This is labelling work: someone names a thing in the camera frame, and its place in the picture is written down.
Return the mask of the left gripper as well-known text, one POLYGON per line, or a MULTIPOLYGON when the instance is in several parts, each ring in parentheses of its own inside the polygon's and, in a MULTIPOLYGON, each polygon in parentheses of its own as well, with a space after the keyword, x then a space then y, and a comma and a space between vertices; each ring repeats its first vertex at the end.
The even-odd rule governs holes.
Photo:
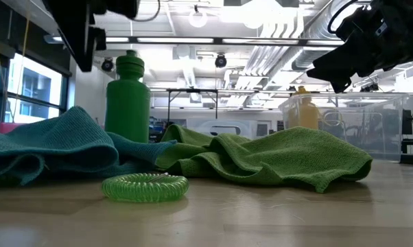
MULTIPOLYGON (((134 19, 140 0, 89 0, 89 3, 95 14, 109 11, 134 19)), ((95 19, 88 16, 88 6, 87 0, 51 0, 51 13, 62 41, 82 72, 91 70, 95 51, 106 48, 105 30, 93 27, 95 19)))

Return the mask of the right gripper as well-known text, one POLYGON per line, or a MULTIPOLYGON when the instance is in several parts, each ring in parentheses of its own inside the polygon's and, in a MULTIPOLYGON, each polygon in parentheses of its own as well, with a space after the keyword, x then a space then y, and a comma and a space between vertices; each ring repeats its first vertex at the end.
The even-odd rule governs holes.
POLYGON ((340 47, 313 61, 311 78, 330 80, 335 93, 375 70, 391 70, 413 61, 413 0, 372 0, 344 18, 336 30, 340 47))

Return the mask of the yellow plastic sports bottle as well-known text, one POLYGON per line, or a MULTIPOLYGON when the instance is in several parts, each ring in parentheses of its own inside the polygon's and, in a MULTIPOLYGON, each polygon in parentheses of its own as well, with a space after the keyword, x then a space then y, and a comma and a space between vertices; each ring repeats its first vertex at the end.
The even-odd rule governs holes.
POLYGON ((318 107, 311 101, 310 97, 300 97, 297 102, 293 102, 287 111, 289 127, 305 127, 319 129, 319 123, 327 126, 339 126, 342 120, 326 120, 318 107))

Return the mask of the green plastic sports bottle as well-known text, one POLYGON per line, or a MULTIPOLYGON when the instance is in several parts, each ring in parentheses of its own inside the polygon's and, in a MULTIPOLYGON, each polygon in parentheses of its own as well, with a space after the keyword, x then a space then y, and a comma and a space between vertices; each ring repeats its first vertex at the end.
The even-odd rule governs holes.
POLYGON ((131 141, 149 141, 150 89, 140 79, 145 63, 134 50, 116 59, 118 78, 106 89, 105 131, 131 141))

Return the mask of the green microfibre towel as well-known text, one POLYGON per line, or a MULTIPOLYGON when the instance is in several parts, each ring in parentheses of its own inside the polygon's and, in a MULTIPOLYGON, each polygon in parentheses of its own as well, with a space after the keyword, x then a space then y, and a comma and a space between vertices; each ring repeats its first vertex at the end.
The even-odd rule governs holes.
POLYGON ((373 158, 328 132, 294 127, 260 139, 236 134, 214 137, 170 126, 174 141, 156 159, 162 172, 187 178, 221 177, 240 185, 311 187, 324 193, 334 182, 369 174, 373 158))

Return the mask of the teal microfibre towel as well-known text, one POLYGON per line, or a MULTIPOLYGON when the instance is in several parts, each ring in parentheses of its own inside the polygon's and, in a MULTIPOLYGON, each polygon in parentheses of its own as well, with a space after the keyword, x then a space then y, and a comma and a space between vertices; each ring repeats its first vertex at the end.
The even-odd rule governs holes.
POLYGON ((139 143, 106 132, 81 107, 0 133, 0 187, 42 177, 110 178, 148 172, 174 141, 139 143))

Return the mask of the large clear plastic bin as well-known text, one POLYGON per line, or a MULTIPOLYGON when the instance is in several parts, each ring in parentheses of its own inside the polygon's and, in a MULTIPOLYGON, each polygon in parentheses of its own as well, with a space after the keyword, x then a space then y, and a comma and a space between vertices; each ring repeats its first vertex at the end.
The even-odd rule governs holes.
POLYGON ((339 126, 319 123, 319 129, 363 149, 375 159, 401 159, 402 93, 306 93, 291 96, 279 106, 284 128, 287 111, 300 97, 310 97, 326 120, 342 120, 339 126))

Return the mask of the black monitor on stand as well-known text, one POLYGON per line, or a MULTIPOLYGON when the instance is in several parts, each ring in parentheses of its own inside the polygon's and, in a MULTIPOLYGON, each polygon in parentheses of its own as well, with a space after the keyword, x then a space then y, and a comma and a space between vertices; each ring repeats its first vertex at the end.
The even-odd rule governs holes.
POLYGON ((408 153, 408 148, 413 147, 413 115, 411 110, 403 110, 401 151, 408 153))

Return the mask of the long ceiling light bar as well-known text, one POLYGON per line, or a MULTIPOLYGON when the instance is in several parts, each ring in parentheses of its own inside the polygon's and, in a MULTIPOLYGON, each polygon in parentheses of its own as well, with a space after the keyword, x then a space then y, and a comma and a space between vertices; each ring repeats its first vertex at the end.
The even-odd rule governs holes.
POLYGON ((110 36, 107 43, 144 44, 144 45, 255 45, 288 47, 338 47, 344 42, 339 39, 308 38, 222 38, 222 37, 187 37, 187 36, 110 36))

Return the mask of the pink plastic bin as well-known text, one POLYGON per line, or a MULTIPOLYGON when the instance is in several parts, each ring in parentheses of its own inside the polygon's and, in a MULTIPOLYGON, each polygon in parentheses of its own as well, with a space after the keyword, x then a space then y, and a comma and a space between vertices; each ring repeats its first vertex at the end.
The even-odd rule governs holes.
POLYGON ((0 122, 0 133, 1 134, 9 133, 19 126, 21 126, 21 123, 0 122))

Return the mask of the small clear plastic bin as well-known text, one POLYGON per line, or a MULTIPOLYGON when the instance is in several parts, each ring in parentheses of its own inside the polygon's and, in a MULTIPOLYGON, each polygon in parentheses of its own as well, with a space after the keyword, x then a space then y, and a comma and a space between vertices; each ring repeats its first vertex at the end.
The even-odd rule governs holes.
POLYGON ((187 128, 205 135, 236 134, 254 139, 257 136, 257 122, 229 119, 188 119, 187 128))

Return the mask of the green coil wristband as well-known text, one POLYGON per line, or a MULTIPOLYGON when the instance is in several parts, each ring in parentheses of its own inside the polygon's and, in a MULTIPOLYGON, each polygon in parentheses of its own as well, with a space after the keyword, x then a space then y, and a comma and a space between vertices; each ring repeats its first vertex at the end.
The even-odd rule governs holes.
POLYGON ((167 202, 181 199, 188 191, 184 176, 165 174, 126 174, 107 178, 102 193, 122 202, 167 202))

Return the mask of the window with dark frame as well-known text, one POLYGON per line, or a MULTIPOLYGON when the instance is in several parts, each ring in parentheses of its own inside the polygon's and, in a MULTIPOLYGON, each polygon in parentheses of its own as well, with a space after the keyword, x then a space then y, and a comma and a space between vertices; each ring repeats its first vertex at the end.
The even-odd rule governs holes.
POLYGON ((0 123, 28 124, 66 110, 69 79, 15 54, 0 58, 0 123))

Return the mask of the black metal frame stand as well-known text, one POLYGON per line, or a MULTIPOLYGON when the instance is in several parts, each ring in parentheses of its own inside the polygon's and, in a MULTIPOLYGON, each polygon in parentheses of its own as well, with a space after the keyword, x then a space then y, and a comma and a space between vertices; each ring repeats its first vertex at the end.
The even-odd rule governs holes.
POLYGON ((217 89, 165 89, 168 92, 168 103, 167 103, 167 122, 170 122, 170 112, 171 112, 171 102, 179 96, 180 93, 206 93, 215 103, 215 118, 218 118, 218 99, 219 92, 217 89))

